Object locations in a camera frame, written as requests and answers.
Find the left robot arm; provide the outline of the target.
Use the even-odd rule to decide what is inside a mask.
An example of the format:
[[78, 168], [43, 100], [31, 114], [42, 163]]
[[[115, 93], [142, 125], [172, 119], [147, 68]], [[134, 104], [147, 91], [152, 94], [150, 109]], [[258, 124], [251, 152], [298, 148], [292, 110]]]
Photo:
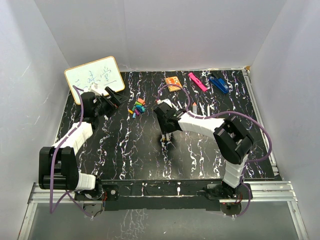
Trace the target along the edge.
[[74, 86], [80, 110], [70, 130], [54, 145], [39, 152], [38, 184], [43, 190], [85, 191], [93, 200], [103, 195], [95, 175], [81, 173], [76, 156], [84, 143], [98, 128], [101, 117], [110, 118], [127, 100], [110, 87], [92, 84], [89, 91]]

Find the orange highlighter marker body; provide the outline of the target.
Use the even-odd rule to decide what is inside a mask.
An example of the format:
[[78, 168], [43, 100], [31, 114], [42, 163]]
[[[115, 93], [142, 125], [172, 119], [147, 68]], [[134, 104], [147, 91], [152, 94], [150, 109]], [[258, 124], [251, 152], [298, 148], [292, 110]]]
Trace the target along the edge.
[[195, 102], [192, 104], [192, 112], [196, 115], [198, 114], [198, 107]]

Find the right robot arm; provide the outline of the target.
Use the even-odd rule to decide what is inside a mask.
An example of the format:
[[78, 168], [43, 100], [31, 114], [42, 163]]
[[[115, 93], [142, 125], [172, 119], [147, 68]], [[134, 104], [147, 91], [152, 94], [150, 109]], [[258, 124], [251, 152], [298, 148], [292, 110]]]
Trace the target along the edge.
[[215, 140], [222, 157], [226, 160], [222, 179], [223, 194], [233, 199], [241, 192], [243, 170], [248, 159], [254, 138], [236, 116], [227, 118], [206, 118], [191, 111], [175, 109], [169, 100], [158, 100], [153, 110], [156, 114], [162, 135], [194, 132]]

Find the orange highlighter cap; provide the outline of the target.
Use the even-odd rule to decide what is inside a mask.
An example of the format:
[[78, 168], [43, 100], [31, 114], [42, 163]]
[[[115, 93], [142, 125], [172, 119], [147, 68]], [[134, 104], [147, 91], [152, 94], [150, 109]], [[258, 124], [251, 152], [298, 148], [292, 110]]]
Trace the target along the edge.
[[138, 99], [137, 99], [137, 102], [140, 103], [140, 104], [142, 104], [142, 105], [145, 105], [145, 104], [146, 104], [145, 100], [144, 100], [144, 99], [141, 99], [141, 98], [138, 98]]

